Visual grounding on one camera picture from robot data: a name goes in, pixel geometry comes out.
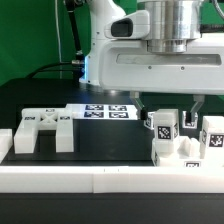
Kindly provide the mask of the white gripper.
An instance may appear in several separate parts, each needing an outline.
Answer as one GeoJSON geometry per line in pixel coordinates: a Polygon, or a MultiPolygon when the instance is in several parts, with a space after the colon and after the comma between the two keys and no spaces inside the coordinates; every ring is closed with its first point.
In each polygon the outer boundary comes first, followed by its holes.
{"type": "Polygon", "coordinates": [[[99,83],[131,91],[139,120],[148,116],[139,92],[203,94],[193,96],[194,105],[186,112],[186,122],[194,122],[204,95],[224,95],[224,34],[204,34],[180,54],[151,53],[145,41],[110,41],[100,53],[99,83]]]}

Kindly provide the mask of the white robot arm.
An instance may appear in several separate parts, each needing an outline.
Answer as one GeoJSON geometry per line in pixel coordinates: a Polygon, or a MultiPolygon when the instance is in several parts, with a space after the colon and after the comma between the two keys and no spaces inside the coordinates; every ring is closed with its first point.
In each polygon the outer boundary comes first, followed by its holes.
{"type": "Polygon", "coordinates": [[[128,91],[144,120],[142,92],[194,96],[189,118],[207,95],[224,95],[224,8],[219,0],[137,0],[131,14],[113,0],[64,0],[77,54],[81,55],[74,12],[87,5],[91,50],[85,82],[128,91]]]}

